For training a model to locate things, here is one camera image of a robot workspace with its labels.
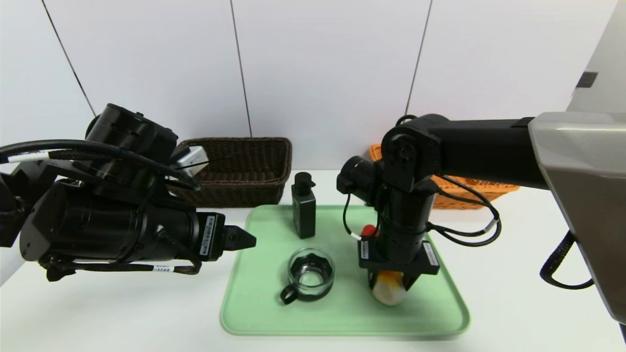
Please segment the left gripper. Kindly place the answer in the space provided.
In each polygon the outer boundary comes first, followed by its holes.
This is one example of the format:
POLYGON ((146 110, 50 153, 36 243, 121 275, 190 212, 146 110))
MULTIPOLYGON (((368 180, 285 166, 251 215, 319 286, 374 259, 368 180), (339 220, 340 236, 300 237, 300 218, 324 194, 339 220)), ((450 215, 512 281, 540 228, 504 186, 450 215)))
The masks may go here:
MULTIPOLYGON (((213 245, 219 233, 219 225, 224 225, 225 216, 215 212, 198 211, 193 205, 151 206, 151 229, 158 232, 163 227, 166 235, 183 245, 186 250, 203 262, 216 261, 213 245)), ((222 249, 237 251, 254 248, 257 239, 235 225, 226 225, 222 232, 222 249)))

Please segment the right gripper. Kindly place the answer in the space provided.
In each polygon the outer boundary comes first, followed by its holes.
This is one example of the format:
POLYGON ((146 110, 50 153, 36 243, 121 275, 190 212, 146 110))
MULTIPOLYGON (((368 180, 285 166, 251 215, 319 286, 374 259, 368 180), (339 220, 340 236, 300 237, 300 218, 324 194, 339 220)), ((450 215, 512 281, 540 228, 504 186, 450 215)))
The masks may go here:
POLYGON ((380 225, 372 229, 375 234, 362 237, 358 245, 358 265, 367 269, 367 285, 373 292, 378 271, 402 272, 401 284, 408 294, 418 275, 436 275, 440 261, 425 239, 425 223, 422 221, 393 222, 383 217, 380 225))

